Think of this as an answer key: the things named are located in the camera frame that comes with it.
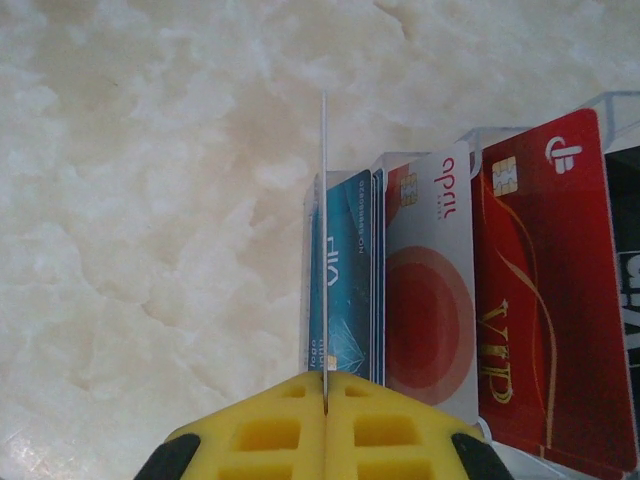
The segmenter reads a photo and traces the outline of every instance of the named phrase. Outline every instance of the red card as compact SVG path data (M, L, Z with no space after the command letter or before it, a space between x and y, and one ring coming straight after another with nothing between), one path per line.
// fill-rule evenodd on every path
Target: red card
M579 110L483 155L480 414L499 442L621 478L638 455L597 115Z

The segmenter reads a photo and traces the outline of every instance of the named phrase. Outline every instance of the black rubber edge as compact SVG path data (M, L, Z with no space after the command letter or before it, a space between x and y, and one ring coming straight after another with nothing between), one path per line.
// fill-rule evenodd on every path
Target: black rubber edge
M195 433L186 433L163 443L151 454L134 480L180 480L199 446L200 437Z
M491 445L466 433L455 433L451 442L469 480L514 480Z

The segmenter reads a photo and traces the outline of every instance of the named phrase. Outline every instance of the gold swirl design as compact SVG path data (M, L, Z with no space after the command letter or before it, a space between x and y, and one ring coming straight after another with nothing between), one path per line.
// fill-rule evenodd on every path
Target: gold swirl design
M518 225L520 225L520 227L522 228L522 231L526 237L527 243L529 244L530 250L531 250L531 255L532 255L532 260L533 260L533 277L534 280L532 281L525 272L523 272L518 266L516 266L515 264L511 263L509 260L507 260L496 248L495 251L498 254L498 256L500 257L500 259L503 261L503 263L507 266L507 268L509 268L509 270L511 270L513 272L513 274L520 280L522 281L522 283L525 284L525 286L527 288L529 288L533 294L536 296L538 302L540 303L544 316L545 316L545 320L547 321L547 325L549 327L549 339L550 339L550 346L551 346L551 365L550 365L550 372L549 372L549 396L548 396L548 400L547 400L547 408L545 410L544 408L544 401L542 399L542 394L540 391L540 384L538 382L538 374L536 371L536 362L534 360L533 362L533 368L534 368L534 379L535 379L535 384L536 384L536 391L538 392L538 398L541 402L543 411L545 411L545 417L546 417L546 446L547 448L551 448L551 442L553 439L553 418L554 418L554 408L555 408L555 394L556 394L556 376L557 376L557 364L558 364L558 354L557 354L557 343L556 343L556 336L555 336L555 329L553 328L553 323L551 322L551 315L549 313L549 309L547 308L546 302L544 301L544 299L542 298L542 295L540 294L538 288L537 288L537 283L538 283L538 270L537 270L537 260L536 260L536 255L535 255L535 250L533 247L533 241L531 240L531 236L529 235L529 232L527 231L527 228L525 227L524 223L522 222L522 220L520 219L520 217L516 214L516 212L513 211L513 209L511 209L511 207L509 207L508 205L506 205L504 202L502 202L501 200L499 200L497 197L495 197L493 191L491 189L488 188L487 186L487 182L485 181L483 172L480 173L480 183L481 183L481 194L480 194L480 198L481 198L481 206L482 206L482 217L484 220L485 225L487 224L486 221L486 211L485 211L485 202L484 202L484 192L487 192L487 195L490 195L495 201L496 203L502 208L504 209L509 216L511 216L517 223ZM535 332L536 326L537 326L537 322L536 322L536 318L537 318L537 303L534 305L534 315L533 315L533 331ZM532 355L533 358L535 359L535 342L531 342L532 344ZM544 449L541 448L541 457L544 458Z

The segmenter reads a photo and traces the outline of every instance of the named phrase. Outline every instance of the white marble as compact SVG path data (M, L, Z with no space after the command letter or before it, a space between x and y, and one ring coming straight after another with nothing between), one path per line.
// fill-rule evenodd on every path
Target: white marble
M297 371L334 168L640 86L636 0L0 0L0 477L131 478Z

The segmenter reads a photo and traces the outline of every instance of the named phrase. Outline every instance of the clear plastic holder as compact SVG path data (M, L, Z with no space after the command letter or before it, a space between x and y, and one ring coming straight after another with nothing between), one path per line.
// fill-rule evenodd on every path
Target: clear plastic holder
M604 153L610 153L640 145L640 91L604 92L580 105L575 110L580 110L582 108L592 108L598 114L601 142ZM470 153L473 157L471 164L472 178L480 172L482 152L485 148L525 132L531 128L531 126L478 127L463 135L460 140L466 141L469 144ZM377 170L378 168L383 168L385 172L388 172L389 170L393 170L421 158L428 153L429 152L387 152L382 154L375 161L372 169ZM328 188L346 180L354 173L355 172L346 171L328 172ZM302 370L306 370L306 357L308 353L311 223L314 209L318 206L318 185L319 182L316 178L313 185L311 185L307 191L304 201L302 294L300 315L300 365ZM485 437L490 440L491 432L486 425L486 422L481 421L481 425ZM492 441L492 444L516 480L588 480L594 478L498 442ZM633 473L628 478L640 480L640 474Z

